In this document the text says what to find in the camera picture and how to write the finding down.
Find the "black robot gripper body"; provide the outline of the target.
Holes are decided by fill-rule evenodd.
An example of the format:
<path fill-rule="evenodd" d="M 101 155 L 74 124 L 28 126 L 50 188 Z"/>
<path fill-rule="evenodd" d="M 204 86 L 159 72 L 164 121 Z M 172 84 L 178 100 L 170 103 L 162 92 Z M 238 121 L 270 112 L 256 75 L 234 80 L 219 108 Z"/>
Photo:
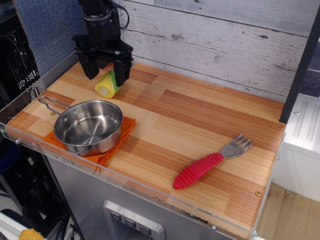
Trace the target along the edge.
<path fill-rule="evenodd" d="M 133 47 L 121 40 L 121 30 L 117 9 L 86 10 L 82 14 L 87 33 L 72 37 L 75 50 L 97 58 L 98 67 L 104 68 L 116 60 L 131 60 Z"/>

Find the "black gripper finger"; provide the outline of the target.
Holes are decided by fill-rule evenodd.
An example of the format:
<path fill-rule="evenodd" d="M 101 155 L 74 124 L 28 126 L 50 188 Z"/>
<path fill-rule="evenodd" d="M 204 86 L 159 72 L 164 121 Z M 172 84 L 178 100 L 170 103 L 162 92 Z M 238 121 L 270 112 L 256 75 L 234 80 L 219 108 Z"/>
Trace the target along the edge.
<path fill-rule="evenodd" d="M 98 59 L 82 52 L 77 52 L 77 56 L 86 77 L 90 80 L 95 78 L 100 72 Z"/>
<path fill-rule="evenodd" d="M 130 77 L 132 61 L 130 59 L 116 60 L 113 64 L 116 85 L 121 87 Z"/>

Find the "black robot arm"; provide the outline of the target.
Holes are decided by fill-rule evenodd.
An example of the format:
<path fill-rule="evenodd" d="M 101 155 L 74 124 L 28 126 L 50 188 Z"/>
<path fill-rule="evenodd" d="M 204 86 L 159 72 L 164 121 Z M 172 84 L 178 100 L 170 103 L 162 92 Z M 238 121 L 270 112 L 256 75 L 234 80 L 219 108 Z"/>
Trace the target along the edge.
<path fill-rule="evenodd" d="M 130 77 L 133 66 L 133 47 L 121 40 L 121 30 L 128 27 L 130 17 L 124 26 L 119 19 L 119 11 L 128 11 L 112 0 L 80 0 L 82 19 L 87 34 L 74 35 L 75 52 L 85 75 L 91 80 L 100 69 L 113 63 L 117 87 L 121 87 Z"/>

